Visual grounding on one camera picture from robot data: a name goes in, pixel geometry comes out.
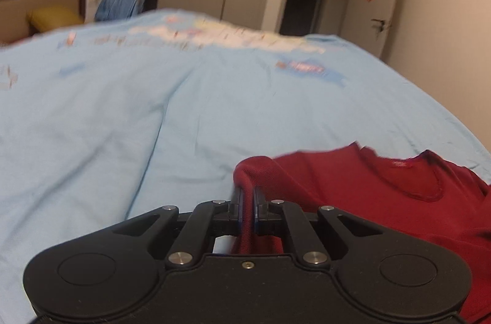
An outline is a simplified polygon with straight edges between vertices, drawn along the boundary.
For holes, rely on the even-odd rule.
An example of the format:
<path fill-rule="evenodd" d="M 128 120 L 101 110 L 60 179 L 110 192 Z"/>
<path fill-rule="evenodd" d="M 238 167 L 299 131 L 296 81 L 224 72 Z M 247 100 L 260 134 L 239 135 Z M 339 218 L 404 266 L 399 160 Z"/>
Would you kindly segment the blue garment on chair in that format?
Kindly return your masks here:
<path fill-rule="evenodd" d="M 101 0 L 94 21 L 119 21 L 140 15 L 145 0 Z"/>

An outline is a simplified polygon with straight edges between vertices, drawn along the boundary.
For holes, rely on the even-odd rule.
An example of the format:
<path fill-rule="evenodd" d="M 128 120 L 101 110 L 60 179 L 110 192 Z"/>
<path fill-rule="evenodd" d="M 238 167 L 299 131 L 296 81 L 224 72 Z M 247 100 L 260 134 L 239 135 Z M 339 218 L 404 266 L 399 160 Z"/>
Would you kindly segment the white bedroom door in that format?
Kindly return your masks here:
<path fill-rule="evenodd" d="M 339 35 L 380 58 L 388 38 L 388 31 L 376 36 L 372 18 L 392 21 L 397 0 L 348 0 Z"/>

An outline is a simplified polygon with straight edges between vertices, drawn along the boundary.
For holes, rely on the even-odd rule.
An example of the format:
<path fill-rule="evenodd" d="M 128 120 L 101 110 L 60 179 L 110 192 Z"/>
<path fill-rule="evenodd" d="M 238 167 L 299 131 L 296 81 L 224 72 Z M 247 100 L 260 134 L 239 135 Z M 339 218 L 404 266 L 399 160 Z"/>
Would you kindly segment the light blue cartoon bedsheet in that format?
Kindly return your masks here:
<path fill-rule="evenodd" d="M 158 10 L 1 49 L 1 320 L 27 323 L 40 251 L 164 204 L 230 197 L 255 155 L 358 142 L 490 178 L 441 104 L 336 36 L 282 37 Z"/>

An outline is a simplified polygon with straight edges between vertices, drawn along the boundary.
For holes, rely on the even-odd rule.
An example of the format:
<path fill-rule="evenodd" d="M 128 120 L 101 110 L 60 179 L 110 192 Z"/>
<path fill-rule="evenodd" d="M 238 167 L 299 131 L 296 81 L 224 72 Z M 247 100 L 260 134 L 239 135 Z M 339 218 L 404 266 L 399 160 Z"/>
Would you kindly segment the dark red long-sleeve shirt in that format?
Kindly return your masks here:
<path fill-rule="evenodd" d="M 314 213 L 331 205 L 450 249 L 471 268 L 473 285 L 462 315 L 490 321 L 490 185 L 472 170 L 426 150 L 406 160 L 384 158 L 353 143 L 327 152 L 256 156 L 236 166 L 244 192 L 239 254 L 279 253 L 280 240 L 253 233 L 253 192 Z"/>

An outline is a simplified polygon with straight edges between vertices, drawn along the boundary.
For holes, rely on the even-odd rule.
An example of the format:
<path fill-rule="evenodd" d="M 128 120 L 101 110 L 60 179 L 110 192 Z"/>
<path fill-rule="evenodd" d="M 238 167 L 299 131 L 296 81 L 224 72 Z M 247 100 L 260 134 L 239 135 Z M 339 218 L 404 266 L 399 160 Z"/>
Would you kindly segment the mustard yellow pillow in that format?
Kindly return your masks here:
<path fill-rule="evenodd" d="M 66 6 L 45 6 L 27 13 L 27 22 L 37 32 L 78 26 L 84 23 L 83 18 Z"/>

